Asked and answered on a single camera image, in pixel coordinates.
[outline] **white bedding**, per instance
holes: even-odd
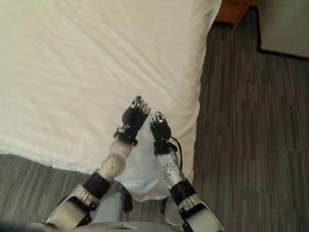
[[[91,173],[140,94],[166,116],[192,180],[206,36],[220,3],[2,0],[0,154]],[[117,180],[136,200],[165,197],[147,125],[137,139]]]

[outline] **white cloth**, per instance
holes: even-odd
[[[219,7],[219,0],[1,1],[0,154],[91,173],[139,94],[152,114],[166,116],[192,180],[206,36]],[[137,139],[117,180],[137,200],[165,197],[147,125]]]

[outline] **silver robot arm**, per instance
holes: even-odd
[[[135,137],[150,110],[140,96],[134,99],[122,116],[123,127],[117,129],[110,153],[101,168],[57,206],[46,222],[48,231],[69,230],[91,221],[90,211],[97,208],[114,178],[125,169],[126,159],[137,144]]]
[[[223,227],[210,208],[196,193],[179,168],[177,148],[169,142],[171,130],[161,112],[156,112],[150,123],[155,139],[154,154],[161,164],[161,179],[166,183],[184,220],[185,232],[223,232]]]

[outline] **gray carpet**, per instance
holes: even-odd
[[[194,186],[225,231],[309,231],[309,64],[258,53],[253,11],[230,29],[208,36]],[[85,179],[0,156],[0,219],[45,221]],[[159,206],[134,202],[124,217],[162,222]]]

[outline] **wooden furniture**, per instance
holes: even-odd
[[[235,31],[238,23],[248,10],[252,0],[222,0],[216,21],[233,24]]]

